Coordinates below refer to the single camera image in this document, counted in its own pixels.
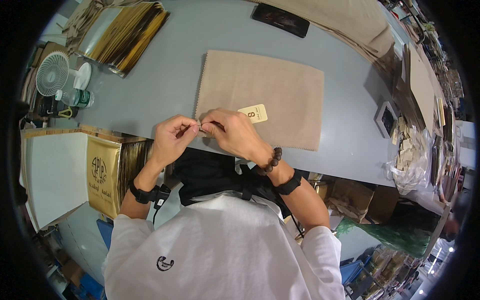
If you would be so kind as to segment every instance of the plastic bag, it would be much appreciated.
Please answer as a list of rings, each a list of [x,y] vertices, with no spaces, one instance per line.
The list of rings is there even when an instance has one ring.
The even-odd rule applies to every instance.
[[[415,126],[412,127],[408,133],[410,135],[409,141],[413,149],[418,151],[418,154],[413,156],[408,168],[406,170],[397,169],[397,157],[400,153],[394,160],[385,164],[386,177],[395,181],[400,195],[408,194],[417,185],[427,187],[430,180],[432,139],[429,138],[427,129],[420,133]]]

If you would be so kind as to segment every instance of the wooden bead bracelet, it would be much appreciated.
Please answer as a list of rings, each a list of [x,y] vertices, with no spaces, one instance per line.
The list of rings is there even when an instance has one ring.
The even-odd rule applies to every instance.
[[[270,163],[265,168],[258,168],[258,175],[265,176],[273,170],[273,167],[278,166],[278,162],[282,159],[282,148],[277,147],[274,149],[275,154]]]

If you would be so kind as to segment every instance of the gold foil bag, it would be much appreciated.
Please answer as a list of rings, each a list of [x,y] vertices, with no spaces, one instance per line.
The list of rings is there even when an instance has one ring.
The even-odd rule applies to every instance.
[[[111,219],[118,215],[121,204],[118,193],[120,150],[119,143],[88,137],[88,203]]]

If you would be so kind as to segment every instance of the gray table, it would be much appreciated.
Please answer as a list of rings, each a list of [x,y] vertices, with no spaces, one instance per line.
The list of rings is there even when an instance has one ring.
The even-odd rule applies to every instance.
[[[251,14],[256,4],[251,2],[163,4],[171,12],[169,20],[125,79],[94,70],[87,89],[95,93],[95,102],[78,113],[78,122],[153,138],[155,124],[176,114],[194,116],[209,49],[294,61],[325,73],[322,135],[318,152],[289,148],[283,158],[295,168],[395,186],[382,168],[395,150],[374,121],[378,103],[392,98],[382,76],[354,49],[312,25],[299,38],[255,21]],[[189,146],[220,151],[208,139]]]

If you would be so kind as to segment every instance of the black phone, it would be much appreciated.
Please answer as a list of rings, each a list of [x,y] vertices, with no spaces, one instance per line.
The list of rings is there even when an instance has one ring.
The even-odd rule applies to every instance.
[[[308,26],[310,26],[310,22],[307,20],[264,3],[258,4],[253,12],[252,18],[293,33],[299,37],[305,37]]]

